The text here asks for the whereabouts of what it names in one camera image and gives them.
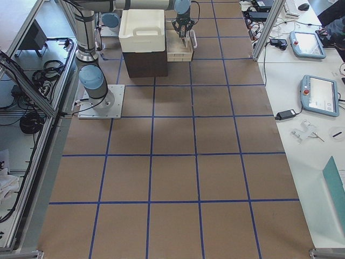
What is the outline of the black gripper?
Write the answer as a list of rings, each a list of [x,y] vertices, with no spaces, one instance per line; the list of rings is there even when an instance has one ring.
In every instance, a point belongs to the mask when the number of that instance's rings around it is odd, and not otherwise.
[[[187,32],[194,26],[195,21],[190,17],[190,13],[177,14],[177,17],[172,21],[172,26],[176,32],[179,32],[179,37],[186,37]]]

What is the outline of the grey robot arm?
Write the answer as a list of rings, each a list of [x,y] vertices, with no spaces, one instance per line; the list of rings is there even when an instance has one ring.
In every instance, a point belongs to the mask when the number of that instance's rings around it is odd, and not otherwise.
[[[78,49],[79,75],[89,69],[92,76],[105,75],[99,58],[121,51],[130,78],[162,77],[168,74],[165,12],[174,11],[170,22],[177,36],[185,40],[195,21],[190,1],[67,1],[73,8]]]
[[[103,13],[101,20],[104,26],[115,29],[120,24],[120,17],[113,12]]]

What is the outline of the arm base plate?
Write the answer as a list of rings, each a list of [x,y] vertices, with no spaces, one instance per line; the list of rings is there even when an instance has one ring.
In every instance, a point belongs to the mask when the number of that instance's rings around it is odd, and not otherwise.
[[[88,93],[84,90],[83,101],[80,105],[81,112],[77,113],[79,119],[120,119],[122,114],[123,98],[125,95],[124,85],[108,85],[108,94],[96,107],[96,100],[88,99]]]

